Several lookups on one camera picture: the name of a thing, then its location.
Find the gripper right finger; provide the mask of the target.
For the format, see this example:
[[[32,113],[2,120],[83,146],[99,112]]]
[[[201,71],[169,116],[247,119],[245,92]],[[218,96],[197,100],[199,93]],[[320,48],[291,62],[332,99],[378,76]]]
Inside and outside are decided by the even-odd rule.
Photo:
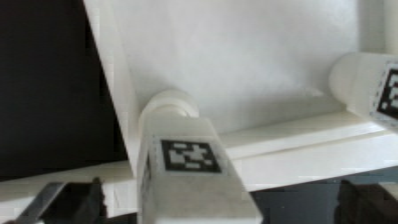
[[[341,181],[336,224],[398,224],[398,183]]]

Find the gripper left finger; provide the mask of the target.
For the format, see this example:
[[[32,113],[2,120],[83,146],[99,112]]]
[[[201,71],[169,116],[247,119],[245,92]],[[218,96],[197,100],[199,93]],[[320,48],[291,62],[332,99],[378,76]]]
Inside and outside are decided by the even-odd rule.
[[[50,182],[16,218],[16,224],[105,224],[103,183]]]

